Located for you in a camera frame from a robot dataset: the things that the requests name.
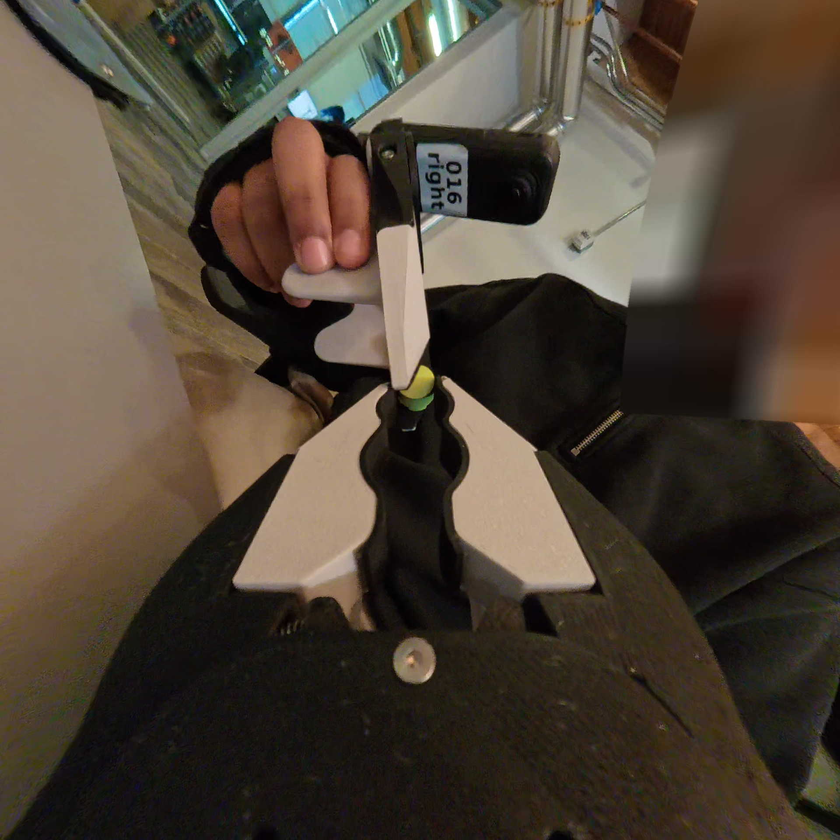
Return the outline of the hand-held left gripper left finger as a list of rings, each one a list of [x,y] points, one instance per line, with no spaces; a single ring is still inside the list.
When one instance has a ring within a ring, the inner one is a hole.
[[[237,590],[328,596],[346,613],[361,609],[358,558],[377,510],[361,452],[388,392],[376,386],[301,446],[234,575]]]

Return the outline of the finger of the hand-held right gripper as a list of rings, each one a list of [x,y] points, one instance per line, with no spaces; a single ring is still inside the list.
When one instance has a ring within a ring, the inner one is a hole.
[[[380,230],[377,258],[391,384],[403,391],[413,382],[430,335],[416,228]]]

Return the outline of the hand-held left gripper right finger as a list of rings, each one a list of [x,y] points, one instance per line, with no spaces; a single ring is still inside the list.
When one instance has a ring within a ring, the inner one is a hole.
[[[451,378],[440,384],[463,456],[449,506],[471,620],[498,599],[589,592],[595,575],[537,449]]]

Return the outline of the lime round brick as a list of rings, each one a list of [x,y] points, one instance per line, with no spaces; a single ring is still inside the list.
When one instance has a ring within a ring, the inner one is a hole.
[[[412,413],[421,413],[434,399],[436,377],[425,364],[420,364],[410,385],[397,393],[399,403]]]

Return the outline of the person's right hand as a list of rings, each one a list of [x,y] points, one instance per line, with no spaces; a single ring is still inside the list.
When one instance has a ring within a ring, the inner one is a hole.
[[[330,155],[316,125],[293,116],[270,134],[270,155],[214,198],[211,222],[224,255],[253,285],[296,308],[287,270],[355,270],[371,255],[371,188],[352,154]]]

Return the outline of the person's beige trousers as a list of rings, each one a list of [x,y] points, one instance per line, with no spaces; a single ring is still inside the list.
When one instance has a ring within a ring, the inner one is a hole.
[[[308,374],[291,370],[282,386],[215,353],[175,360],[223,509],[331,418],[335,392]]]

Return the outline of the person's black clothed body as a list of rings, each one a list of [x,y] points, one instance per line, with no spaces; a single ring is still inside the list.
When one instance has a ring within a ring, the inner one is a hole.
[[[444,537],[466,458],[394,434],[375,633],[274,643],[248,782],[281,838],[800,838],[838,692],[838,471],[795,425],[620,418],[625,309],[542,276],[432,290],[431,359],[537,447],[589,594],[467,631]]]

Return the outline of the silver metal duct pipes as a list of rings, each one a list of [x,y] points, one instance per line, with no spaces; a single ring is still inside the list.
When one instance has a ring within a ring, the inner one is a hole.
[[[606,92],[630,116],[660,134],[667,108],[633,81],[623,44],[635,35],[669,60],[680,62],[681,54],[608,2],[538,2],[537,8],[532,102],[502,128],[560,136],[580,116],[590,57],[596,55]]]

